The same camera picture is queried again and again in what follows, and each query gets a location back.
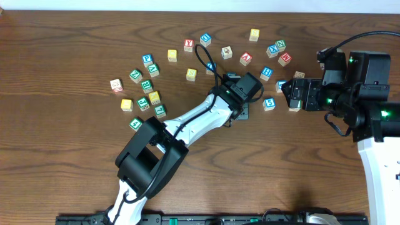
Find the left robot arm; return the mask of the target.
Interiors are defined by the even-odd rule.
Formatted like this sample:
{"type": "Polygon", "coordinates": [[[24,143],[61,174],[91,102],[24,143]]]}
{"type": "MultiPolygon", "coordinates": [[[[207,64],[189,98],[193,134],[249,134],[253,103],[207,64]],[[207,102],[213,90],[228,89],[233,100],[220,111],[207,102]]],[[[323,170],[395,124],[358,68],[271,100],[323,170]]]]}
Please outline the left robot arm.
{"type": "Polygon", "coordinates": [[[188,147],[236,119],[262,87],[249,73],[235,79],[224,76],[222,84],[186,114],[164,122],[147,119],[116,158],[119,193],[115,205],[106,210],[104,223],[138,224],[146,201],[171,180],[188,147]]]}

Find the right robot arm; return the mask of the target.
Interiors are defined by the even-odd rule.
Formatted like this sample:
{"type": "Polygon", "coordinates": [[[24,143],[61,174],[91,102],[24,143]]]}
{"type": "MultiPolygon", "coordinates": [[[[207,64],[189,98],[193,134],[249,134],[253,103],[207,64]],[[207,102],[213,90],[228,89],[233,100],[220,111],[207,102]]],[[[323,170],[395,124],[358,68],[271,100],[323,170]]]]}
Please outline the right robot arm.
{"type": "Polygon", "coordinates": [[[389,102],[391,57],[325,51],[321,79],[292,78],[281,90],[289,108],[343,119],[364,167],[371,224],[399,224],[399,103],[389,102]]]}

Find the red A block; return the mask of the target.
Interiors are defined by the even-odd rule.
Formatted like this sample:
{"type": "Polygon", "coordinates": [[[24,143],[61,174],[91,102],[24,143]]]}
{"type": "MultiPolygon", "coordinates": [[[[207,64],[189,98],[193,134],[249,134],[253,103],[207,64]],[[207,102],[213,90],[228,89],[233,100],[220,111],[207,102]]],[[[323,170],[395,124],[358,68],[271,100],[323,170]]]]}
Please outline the red A block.
{"type": "Polygon", "coordinates": [[[248,53],[248,52],[244,52],[241,57],[239,62],[243,65],[243,66],[247,66],[251,60],[252,60],[252,56],[248,53]]]}

